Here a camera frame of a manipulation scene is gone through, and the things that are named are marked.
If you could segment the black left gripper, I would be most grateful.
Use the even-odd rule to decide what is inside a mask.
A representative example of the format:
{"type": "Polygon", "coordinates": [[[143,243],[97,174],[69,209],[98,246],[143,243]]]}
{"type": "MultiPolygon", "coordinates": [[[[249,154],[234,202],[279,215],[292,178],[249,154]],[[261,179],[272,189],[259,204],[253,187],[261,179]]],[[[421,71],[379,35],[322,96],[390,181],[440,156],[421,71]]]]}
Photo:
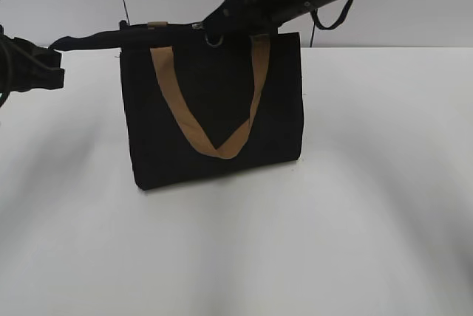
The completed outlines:
{"type": "Polygon", "coordinates": [[[13,61],[12,92],[64,87],[65,71],[61,68],[60,52],[38,47],[22,38],[7,38],[7,48],[13,61]]]}

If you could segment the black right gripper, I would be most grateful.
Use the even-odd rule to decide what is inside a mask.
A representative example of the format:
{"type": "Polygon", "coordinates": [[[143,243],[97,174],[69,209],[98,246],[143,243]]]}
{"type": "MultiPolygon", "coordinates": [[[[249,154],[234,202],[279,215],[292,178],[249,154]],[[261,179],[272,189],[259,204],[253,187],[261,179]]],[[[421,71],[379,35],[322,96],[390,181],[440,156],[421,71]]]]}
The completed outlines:
{"type": "Polygon", "coordinates": [[[258,33],[277,28],[270,0],[224,0],[201,25],[208,35],[258,33]]]}

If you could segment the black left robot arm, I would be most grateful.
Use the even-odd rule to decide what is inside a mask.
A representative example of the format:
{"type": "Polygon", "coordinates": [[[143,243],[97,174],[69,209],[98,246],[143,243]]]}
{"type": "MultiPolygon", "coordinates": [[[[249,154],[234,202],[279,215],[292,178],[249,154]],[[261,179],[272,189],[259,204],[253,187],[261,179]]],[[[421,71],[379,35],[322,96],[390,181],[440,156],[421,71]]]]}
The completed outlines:
{"type": "Polygon", "coordinates": [[[64,75],[59,52],[1,33],[1,104],[13,92],[62,89],[64,75]]]}

